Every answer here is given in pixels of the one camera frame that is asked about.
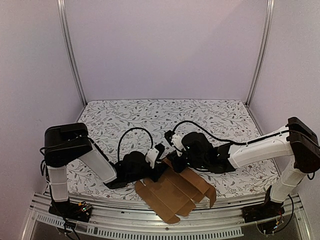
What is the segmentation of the brown cardboard box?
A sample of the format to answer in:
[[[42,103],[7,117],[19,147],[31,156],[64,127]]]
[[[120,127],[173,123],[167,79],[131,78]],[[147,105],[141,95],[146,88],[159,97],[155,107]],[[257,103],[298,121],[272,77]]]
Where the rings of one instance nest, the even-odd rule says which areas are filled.
[[[214,205],[217,194],[213,185],[189,167],[177,173],[169,159],[164,158],[162,162],[167,169],[158,181],[138,180],[135,192],[165,223],[178,223],[180,216],[187,217],[205,197],[209,199],[210,208]]]

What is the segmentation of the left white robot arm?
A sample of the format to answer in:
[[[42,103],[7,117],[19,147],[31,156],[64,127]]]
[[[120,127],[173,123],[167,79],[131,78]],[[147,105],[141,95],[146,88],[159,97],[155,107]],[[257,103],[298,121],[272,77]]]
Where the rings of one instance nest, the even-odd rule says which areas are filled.
[[[75,210],[68,201],[68,164],[80,160],[107,188],[116,190],[145,178],[157,182],[168,167],[160,160],[164,150],[163,144],[153,144],[146,154],[132,151],[112,163],[89,137],[87,126],[79,122],[49,127],[44,133],[44,147],[40,152],[44,156],[54,207],[63,217],[70,217]]]

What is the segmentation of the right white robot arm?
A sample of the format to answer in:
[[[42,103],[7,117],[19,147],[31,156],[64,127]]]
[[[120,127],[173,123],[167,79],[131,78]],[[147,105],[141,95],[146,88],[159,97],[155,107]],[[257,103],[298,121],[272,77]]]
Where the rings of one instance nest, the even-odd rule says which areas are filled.
[[[176,150],[171,162],[178,172],[191,167],[224,174],[255,162],[283,156],[292,158],[279,179],[269,188],[266,201],[259,206],[258,213],[262,218],[274,214],[278,204],[284,202],[305,176],[320,169],[317,135],[297,117],[291,117],[285,126],[247,142],[222,139],[222,145],[213,146],[206,136],[218,140],[207,130],[179,136],[172,129],[164,134],[166,141]]]

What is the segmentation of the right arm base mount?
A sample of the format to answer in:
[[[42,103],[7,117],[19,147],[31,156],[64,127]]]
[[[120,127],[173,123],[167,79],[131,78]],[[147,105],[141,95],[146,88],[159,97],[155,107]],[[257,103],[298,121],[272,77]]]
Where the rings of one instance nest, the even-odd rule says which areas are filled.
[[[275,233],[279,233],[283,231],[291,222],[294,215],[294,209],[295,209],[294,201],[292,197],[288,195],[291,201],[291,214],[286,224],[282,228],[279,228],[280,224],[282,224],[284,220],[284,216],[283,216],[283,214],[285,213],[285,210],[283,207],[284,203],[283,202],[277,203],[277,202],[271,201],[271,197],[270,197],[271,188],[272,186],[270,186],[267,189],[263,203],[255,204],[251,206],[245,206],[241,208],[242,217],[245,223],[252,223],[252,222],[261,221],[268,218],[279,216],[279,219],[258,223],[256,225],[259,232],[265,236],[274,235]]]

